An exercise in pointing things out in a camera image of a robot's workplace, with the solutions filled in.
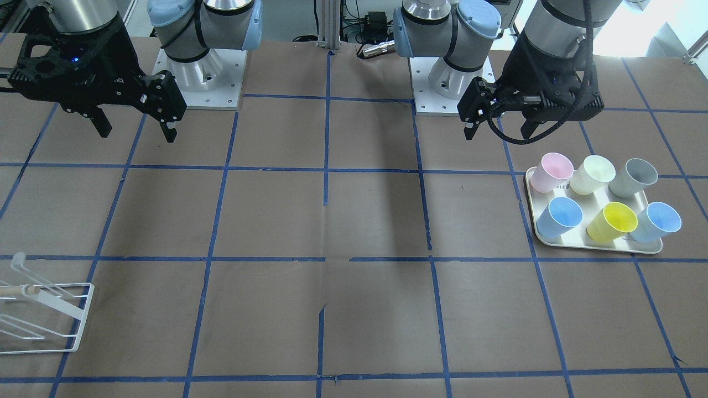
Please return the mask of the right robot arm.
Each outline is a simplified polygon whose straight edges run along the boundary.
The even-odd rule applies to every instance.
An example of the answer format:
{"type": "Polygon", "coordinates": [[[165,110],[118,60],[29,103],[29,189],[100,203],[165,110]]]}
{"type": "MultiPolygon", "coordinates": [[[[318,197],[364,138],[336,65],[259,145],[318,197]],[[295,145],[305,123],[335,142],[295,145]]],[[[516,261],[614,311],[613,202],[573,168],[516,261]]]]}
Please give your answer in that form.
{"type": "Polygon", "coordinates": [[[149,1],[149,20],[175,66],[147,75],[114,1],[38,1],[38,23],[16,64],[2,68],[7,91],[54,102],[88,119],[99,136],[112,130],[102,105],[131,106],[158,121],[168,143],[187,109],[184,92],[214,86],[218,50],[255,50],[262,39],[260,1],[149,1]]]}

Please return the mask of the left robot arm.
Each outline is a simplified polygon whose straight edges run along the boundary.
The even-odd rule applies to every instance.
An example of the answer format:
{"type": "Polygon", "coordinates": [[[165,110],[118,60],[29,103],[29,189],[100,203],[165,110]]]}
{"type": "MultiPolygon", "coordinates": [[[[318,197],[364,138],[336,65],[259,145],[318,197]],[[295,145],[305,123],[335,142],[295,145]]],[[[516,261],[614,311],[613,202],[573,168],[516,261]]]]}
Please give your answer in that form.
{"type": "Polygon", "coordinates": [[[467,140],[488,124],[507,143],[527,145],[604,109],[594,38],[619,4],[538,1],[494,82],[481,75],[502,23],[489,2],[404,1],[393,37],[400,56],[438,59],[430,83],[458,101],[467,140]]]}

